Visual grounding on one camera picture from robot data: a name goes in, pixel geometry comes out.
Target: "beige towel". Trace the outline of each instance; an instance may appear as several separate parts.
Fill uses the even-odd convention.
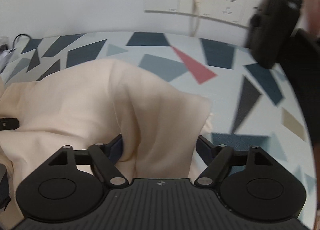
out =
[[[18,118],[20,128],[0,132],[0,162],[15,190],[63,145],[86,149],[122,133],[116,166],[128,180],[186,178],[209,112],[208,99],[180,92],[150,72],[94,60],[4,91],[0,117]]]

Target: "ribbed black surface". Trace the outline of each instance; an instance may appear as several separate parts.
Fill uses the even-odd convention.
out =
[[[242,219],[212,190],[188,179],[135,179],[125,189],[110,191],[91,214],[67,223],[26,219],[15,230],[306,230],[297,219],[262,224]]]

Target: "white wall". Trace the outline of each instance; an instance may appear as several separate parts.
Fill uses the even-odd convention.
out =
[[[0,36],[34,38],[98,31],[188,35],[190,17],[144,13],[143,0],[0,0]],[[242,45],[246,29],[202,19],[198,37]]]

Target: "wall socket panel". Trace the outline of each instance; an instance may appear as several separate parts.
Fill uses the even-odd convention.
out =
[[[260,0],[201,0],[200,16],[248,27]],[[193,0],[144,0],[145,11],[193,14]]]

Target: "patterned floor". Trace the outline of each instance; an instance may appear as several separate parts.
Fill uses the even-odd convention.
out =
[[[312,228],[316,180],[306,124],[279,65],[261,68],[247,49],[187,36],[106,32],[20,40],[0,75],[6,86],[42,80],[61,69],[115,58],[146,69],[177,89],[212,100],[213,143],[236,150],[259,145],[307,190],[299,219]],[[244,167],[234,168],[239,171]]]

